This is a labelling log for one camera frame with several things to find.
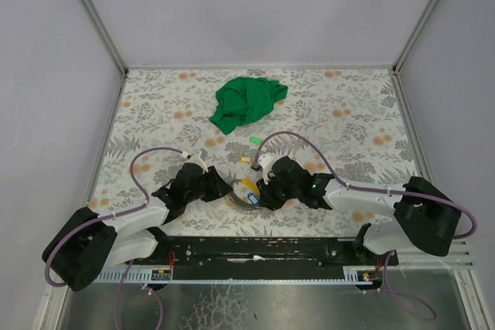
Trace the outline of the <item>blue tag key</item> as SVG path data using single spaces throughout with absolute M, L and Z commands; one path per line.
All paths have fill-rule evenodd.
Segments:
M 259 204 L 260 204 L 260 200 L 259 200 L 258 196 L 255 195 L 254 193 L 248 193 L 247 194 L 247 199 L 249 200 L 249 202 L 253 206 L 259 206 Z

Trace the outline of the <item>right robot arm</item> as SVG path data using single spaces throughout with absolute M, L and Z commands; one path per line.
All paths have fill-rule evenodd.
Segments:
M 278 210 L 290 199 L 310 209 L 372 213 L 389 222 L 365 223 L 357 245 L 376 255 L 414 247 L 436 257 L 448 254 L 461 216 L 449 198 L 427 180 L 412 176 L 405 184 L 375 188 L 370 183 L 338 181 L 328 173 L 310 174 L 287 156 L 262 155 L 257 161 L 261 207 Z

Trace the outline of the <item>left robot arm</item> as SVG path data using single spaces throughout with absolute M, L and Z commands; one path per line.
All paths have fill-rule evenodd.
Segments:
M 187 162 L 176 177 L 147 197 L 144 207 L 100 216 L 77 210 L 42 253 L 46 279 L 54 272 L 72 291 L 94 282 L 103 269 L 150 257 L 159 244 L 152 231 L 181 216 L 197 200 L 211 202 L 233 192 L 217 170 Z

